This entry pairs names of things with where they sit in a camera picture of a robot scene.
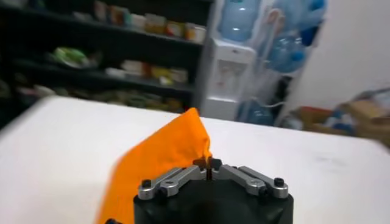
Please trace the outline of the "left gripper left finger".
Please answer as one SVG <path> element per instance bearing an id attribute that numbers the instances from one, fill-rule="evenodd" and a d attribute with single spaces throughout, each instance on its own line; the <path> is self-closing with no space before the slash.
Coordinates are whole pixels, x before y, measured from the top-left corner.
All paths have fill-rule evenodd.
<path id="1" fill-rule="evenodd" d="M 191 180 L 205 180 L 207 177 L 207 162 L 196 159 L 187 168 L 174 167 L 154 180 L 145 179 L 138 186 L 137 197 L 140 200 L 151 200 L 158 193 L 172 197 L 179 193 L 181 187 Z"/>

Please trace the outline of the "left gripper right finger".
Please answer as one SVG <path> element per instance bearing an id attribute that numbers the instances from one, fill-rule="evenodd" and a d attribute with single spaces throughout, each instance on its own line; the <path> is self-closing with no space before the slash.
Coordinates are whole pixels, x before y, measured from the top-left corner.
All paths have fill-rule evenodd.
<path id="1" fill-rule="evenodd" d="M 282 178 L 271 178 L 246 166 L 233 167 L 215 158 L 208 159 L 208 166 L 212 179 L 232 180 L 250 195 L 270 195 L 274 198 L 287 198 L 289 195 L 288 185 Z"/>

